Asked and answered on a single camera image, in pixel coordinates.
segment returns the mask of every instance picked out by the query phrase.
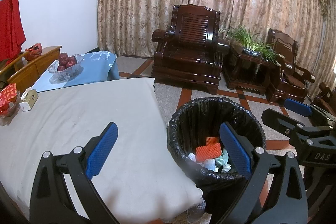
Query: red fabric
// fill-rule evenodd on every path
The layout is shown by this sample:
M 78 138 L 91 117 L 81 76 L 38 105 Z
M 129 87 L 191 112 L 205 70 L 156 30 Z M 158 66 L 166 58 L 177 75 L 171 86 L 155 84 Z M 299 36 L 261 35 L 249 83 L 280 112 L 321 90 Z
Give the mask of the red fabric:
M 21 52 L 21 45 L 26 41 L 23 32 L 19 0 L 0 1 L 0 61 L 9 64 Z

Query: metal screw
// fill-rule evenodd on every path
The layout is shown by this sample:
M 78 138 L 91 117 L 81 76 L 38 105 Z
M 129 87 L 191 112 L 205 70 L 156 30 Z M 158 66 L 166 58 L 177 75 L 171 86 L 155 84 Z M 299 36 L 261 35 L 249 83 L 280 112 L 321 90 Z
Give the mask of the metal screw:
M 295 155 L 294 155 L 294 153 L 293 153 L 293 152 L 291 152 L 291 151 L 287 152 L 287 156 L 288 156 L 290 159 L 293 159 L 293 158 L 295 158 Z
M 80 146 L 76 146 L 74 149 L 73 149 L 73 152 L 75 154 L 79 154 L 80 152 L 82 152 L 83 148 L 81 148 Z
M 45 159 L 46 158 L 49 158 L 49 156 L 50 156 L 50 152 L 49 151 L 45 151 L 44 153 L 43 153 L 43 155 L 42 155 Z
M 264 150 L 262 147 L 260 147 L 260 146 L 256 147 L 256 148 L 255 148 L 255 151 L 256 151 L 258 154 L 262 154 L 263 152 L 265 152 L 265 150 Z

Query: wooden armchair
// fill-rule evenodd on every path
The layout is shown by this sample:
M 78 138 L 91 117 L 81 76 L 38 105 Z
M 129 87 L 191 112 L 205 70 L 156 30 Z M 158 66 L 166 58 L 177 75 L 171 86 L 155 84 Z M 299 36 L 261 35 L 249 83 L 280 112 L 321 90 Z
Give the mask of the wooden armchair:
M 278 58 L 281 66 L 271 73 L 271 83 L 266 90 L 267 100 L 274 103 L 279 99 L 291 98 L 303 102 L 308 93 L 308 82 L 314 83 L 315 77 L 295 64 L 298 43 L 289 35 L 273 29 L 268 31 L 267 43 L 273 44 L 274 51 L 284 56 Z
M 336 117 L 336 90 L 331 91 L 326 83 L 319 85 L 321 92 L 313 100 L 313 104 L 329 112 Z
M 174 5 L 169 30 L 155 30 L 158 42 L 152 77 L 203 85 L 217 94 L 229 44 L 218 37 L 221 13 L 205 6 Z

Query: apple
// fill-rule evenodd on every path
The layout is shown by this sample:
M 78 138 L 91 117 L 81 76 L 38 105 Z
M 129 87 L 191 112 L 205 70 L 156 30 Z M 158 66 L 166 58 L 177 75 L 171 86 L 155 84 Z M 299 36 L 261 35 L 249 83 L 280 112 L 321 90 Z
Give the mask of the apple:
M 65 70 L 65 66 L 63 66 L 63 65 L 59 65 L 59 66 L 57 67 L 57 71 L 62 71 L 62 70 Z
M 65 66 L 69 61 L 68 54 L 66 52 L 61 53 L 58 57 L 58 61 L 59 61 L 60 65 Z
M 74 55 L 69 56 L 69 61 L 74 61 L 75 64 L 77 64 L 77 59 L 76 59 L 76 57 Z
M 74 61 L 70 60 L 70 61 L 68 61 L 68 63 L 66 64 L 66 67 L 69 68 L 69 67 L 71 67 L 71 66 L 73 66 L 73 65 L 75 65 L 75 64 L 76 64 L 76 63 L 75 63 Z

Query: black trash can liner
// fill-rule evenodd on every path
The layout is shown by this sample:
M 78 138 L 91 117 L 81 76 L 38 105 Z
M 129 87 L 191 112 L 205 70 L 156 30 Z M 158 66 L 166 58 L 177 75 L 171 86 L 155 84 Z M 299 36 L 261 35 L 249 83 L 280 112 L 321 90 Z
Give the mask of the black trash can liner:
M 219 127 L 229 122 L 238 135 L 248 138 L 253 146 L 266 149 L 266 137 L 256 117 L 228 98 L 198 98 L 181 106 L 168 126 L 168 149 L 176 163 L 204 194 L 227 187 L 241 179 L 237 172 L 217 173 L 189 159 L 196 147 L 206 145 L 206 137 L 219 136 Z

